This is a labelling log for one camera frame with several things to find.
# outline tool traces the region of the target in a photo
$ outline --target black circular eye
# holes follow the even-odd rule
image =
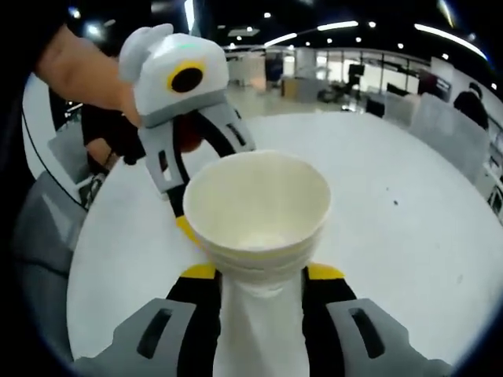
[[[173,78],[171,89],[177,93],[187,93],[198,86],[203,79],[199,68],[186,68]]]

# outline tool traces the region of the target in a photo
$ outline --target gray gripper part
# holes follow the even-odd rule
[[[146,165],[156,187],[164,193],[183,185],[180,168],[173,149],[173,122],[168,121],[155,128],[142,127],[138,130],[146,155]],[[171,180],[167,181],[159,161],[159,154],[164,152],[167,165],[170,167]]]
[[[74,363],[83,377],[176,377],[185,330],[196,306],[161,298],[139,309],[113,333],[96,357]]]
[[[327,305],[343,350],[346,377],[441,377],[451,367],[409,344],[409,332],[367,298]]]
[[[223,134],[235,152],[255,150],[252,134],[244,122],[237,117],[236,111],[227,99],[219,104],[200,108],[199,113]]]

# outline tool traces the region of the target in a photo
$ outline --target stacked paper cup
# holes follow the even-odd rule
[[[244,152],[204,168],[183,208],[208,257],[237,283],[271,294],[307,265],[330,208],[310,164],[274,151]]]

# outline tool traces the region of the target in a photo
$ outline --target yellow accent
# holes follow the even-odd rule
[[[173,90],[173,87],[172,87],[174,77],[178,73],[180,73],[181,71],[183,71],[184,69],[187,69],[187,68],[197,68],[197,69],[200,69],[201,72],[203,72],[203,75],[204,75],[204,62],[197,61],[197,60],[184,60],[167,77],[166,87],[167,87],[168,90],[170,90],[172,92],[175,92],[175,93],[178,93],[177,91]]]
[[[344,278],[344,274],[335,267],[322,265],[321,263],[310,263],[307,266],[307,274],[311,280],[334,280]]]
[[[200,246],[199,240],[197,240],[196,235],[194,234],[194,231],[190,227],[185,216],[176,218],[176,225],[185,233],[187,237],[189,237],[189,240],[193,241],[197,246]]]
[[[190,277],[192,279],[213,279],[215,277],[215,271],[215,266],[209,263],[204,265],[193,265],[180,277]]]

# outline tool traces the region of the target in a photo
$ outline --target white round table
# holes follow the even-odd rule
[[[424,356],[458,362],[503,292],[503,228],[475,187],[427,145],[372,115],[247,122],[257,148],[300,156],[331,185],[332,215],[314,262],[341,269],[359,298],[408,328]],[[217,158],[208,144],[184,156],[190,175]],[[121,322],[205,261],[175,226],[143,161],[119,162],[73,258],[67,310],[74,357],[100,353]]]

